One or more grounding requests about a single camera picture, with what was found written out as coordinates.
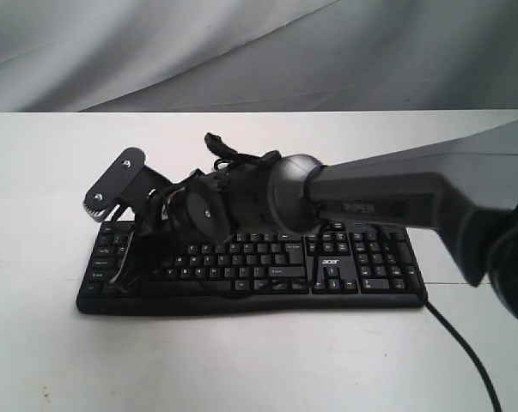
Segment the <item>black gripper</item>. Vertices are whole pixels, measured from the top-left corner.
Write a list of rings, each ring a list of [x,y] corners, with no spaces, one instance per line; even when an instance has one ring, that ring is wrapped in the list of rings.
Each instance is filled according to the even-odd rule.
[[[143,234],[169,240],[228,240],[235,233],[276,230],[268,203],[270,170],[240,165],[194,175],[159,192],[148,214],[131,225],[121,266],[110,283],[123,294],[143,271]]]

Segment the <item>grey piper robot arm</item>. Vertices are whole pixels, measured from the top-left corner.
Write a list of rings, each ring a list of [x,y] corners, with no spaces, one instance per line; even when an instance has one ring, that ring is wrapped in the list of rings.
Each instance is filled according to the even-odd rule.
[[[319,232],[335,219],[428,228],[466,282],[489,278],[518,319],[518,120],[330,166],[308,154],[243,154],[212,133],[204,141],[223,168],[178,183],[148,168],[143,154],[114,167],[111,198],[136,217],[141,263],[169,245],[240,231]]]

